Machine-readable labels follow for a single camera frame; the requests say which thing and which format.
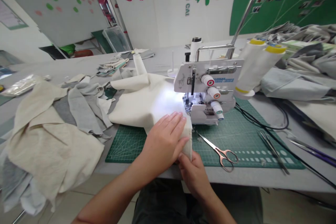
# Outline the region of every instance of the green bulletin board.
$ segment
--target green bulletin board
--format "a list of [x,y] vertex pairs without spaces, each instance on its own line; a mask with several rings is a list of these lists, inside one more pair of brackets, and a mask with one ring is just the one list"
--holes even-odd
[[[249,0],[234,0],[230,35],[234,35]],[[240,34],[264,32],[287,21],[298,26],[336,23],[336,0],[255,0]]]

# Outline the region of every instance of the gray table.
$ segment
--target gray table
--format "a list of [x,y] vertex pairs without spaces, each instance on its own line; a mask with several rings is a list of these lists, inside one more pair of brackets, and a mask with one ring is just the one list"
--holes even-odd
[[[239,53],[239,49],[244,47],[246,41],[246,39],[237,40],[237,49],[235,51],[236,53]],[[205,43],[204,45],[217,46],[229,42],[230,41],[212,42]],[[153,51],[156,53],[155,57],[145,59],[143,61],[147,71],[151,73],[166,75],[167,70],[171,68],[172,51],[174,51],[175,68],[178,68],[179,64],[184,61],[184,53],[188,52],[189,50],[184,49],[184,46],[179,46],[170,48],[157,48],[153,49]],[[224,53],[225,51],[215,51],[213,59]],[[12,69],[17,70],[18,72],[10,77],[0,80],[0,84],[10,86],[16,81],[19,81],[20,79],[32,73],[38,75],[49,74],[52,76],[51,82],[54,84],[59,84],[65,81],[66,77],[71,78],[79,73],[94,75],[96,73],[97,65],[108,61],[113,55],[115,54],[105,54],[66,60],[63,59],[37,64],[34,63],[16,65],[13,66]],[[200,60],[204,60],[206,58],[209,58],[209,53],[203,52],[203,54],[201,54],[200,56]],[[132,61],[130,61],[128,67],[134,67]],[[108,78],[94,77],[92,81],[103,84],[108,81]],[[0,106],[0,125],[15,115],[16,108],[23,98],[24,96],[17,97]],[[267,97],[263,95],[256,95],[250,100],[250,103],[269,124],[279,125],[283,122],[283,114],[270,102]],[[299,120],[289,115],[289,121],[290,129],[301,141],[304,141],[307,144],[312,145],[313,147],[316,147],[333,157],[336,157],[336,150],[332,149],[329,145],[325,144],[321,139],[316,137],[311,132],[311,130],[307,127],[304,127],[304,125],[302,125]],[[118,126],[114,125],[113,127],[116,132]],[[329,180],[336,183],[336,170],[332,166],[324,163],[323,161],[320,161],[319,159],[311,156],[310,154],[291,144],[286,138],[285,133],[280,132],[278,135],[294,153],[300,156],[312,167],[317,169]],[[106,174],[119,174],[129,166],[129,164],[105,163],[105,158],[111,144],[112,141],[107,141],[105,143],[104,152],[95,169],[95,172]],[[234,172],[232,173],[227,173],[223,171],[220,167],[206,167],[205,169],[211,182],[325,193],[336,192],[335,189],[333,189],[329,184],[324,182],[322,179],[320,179],[308,169],[290,170],[290,176],[284,176],[280,169],[235,168]],[[161,174],[160,177],[181,179],[180,172],[176,166],[172,166],[171,168],[169,168],[166,172]]]

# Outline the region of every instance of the right hand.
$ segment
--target right hand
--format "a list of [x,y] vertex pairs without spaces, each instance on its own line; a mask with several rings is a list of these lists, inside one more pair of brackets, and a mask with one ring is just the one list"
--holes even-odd
[[201,156],[195,151],[192,152],[192,156],[190,161],[186,155],[181,153],[178,158],[180,162],[178,166],[191,194],[197,200],[205,200],[213,193],[213,189],[205,172]]

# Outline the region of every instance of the black cable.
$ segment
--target black cable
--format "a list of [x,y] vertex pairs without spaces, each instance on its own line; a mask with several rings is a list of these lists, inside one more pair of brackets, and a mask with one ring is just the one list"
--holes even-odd
[[299,156],[297,156],[294,152],[292,152],[287,145],[285,145],[282,141],[278,140],[273,134],[271,134],[270,130],[284,130],[288,128],[289,125],[289,119],[288,119],[288,114],[287,112],[281,108],[278,104],[276,104],[277,107],[284,112],[285,117],[286,117],[286,126],[283,128],[272,128],[269,127],[267,125],[262,124],[261,122],[258,121],[258,119],[256,119],[253,115],[251,115],[249,112],[247,112],[246,110],[244,110],[243,108],[240,107],[240,105],[238,103],[236,103],[236,108],[238,111],[240,111],[243,116],[250,122],[252,122],[253,124],[261,127],[262,129],[264,129],[276,142],[278,142],[278,144],[280,144],[286,151],[288,151],[290,154],[292,154],[296,159],[298,159],[299,161],[301,161],[305,166],[307,166],[310,170],[312,170],[313,172],[315,172],[320,178],[322,178],[323,180],[325,180],[328,184],[330,184],[335,190],[336,190],[336,184],[334,184],[333,182],[331,182],[329,179],[327,179],[325,176],[323,176],[321,173],[319,173],[317,170],[315,170],[313,167],[311,167],[308,163],[306,163],[304,160],[302,160]]

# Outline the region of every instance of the machine label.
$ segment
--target machine label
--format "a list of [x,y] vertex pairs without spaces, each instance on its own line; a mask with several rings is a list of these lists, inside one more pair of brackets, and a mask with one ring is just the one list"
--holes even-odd
[[219,82],[233,82],[234,79],[226,79],[226,78],[214,78],[215,83],[219,83]]

